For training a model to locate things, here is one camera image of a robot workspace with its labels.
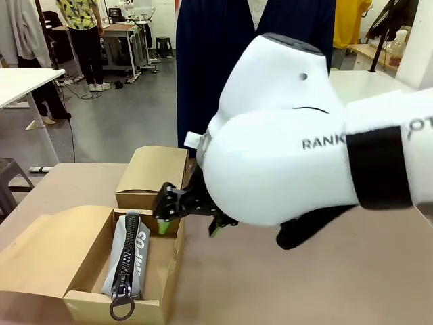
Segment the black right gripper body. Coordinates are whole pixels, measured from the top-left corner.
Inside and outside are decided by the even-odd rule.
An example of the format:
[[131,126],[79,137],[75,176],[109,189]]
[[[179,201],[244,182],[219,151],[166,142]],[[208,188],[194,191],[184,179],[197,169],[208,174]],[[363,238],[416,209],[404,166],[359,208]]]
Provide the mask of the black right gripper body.
[[185,193],[182,195],[183,214],[187,215],[206,215],[219,216],[221,210],[214,203],[207,190],[203,170],[198,163],[193,160],[187,185],[183,188]]

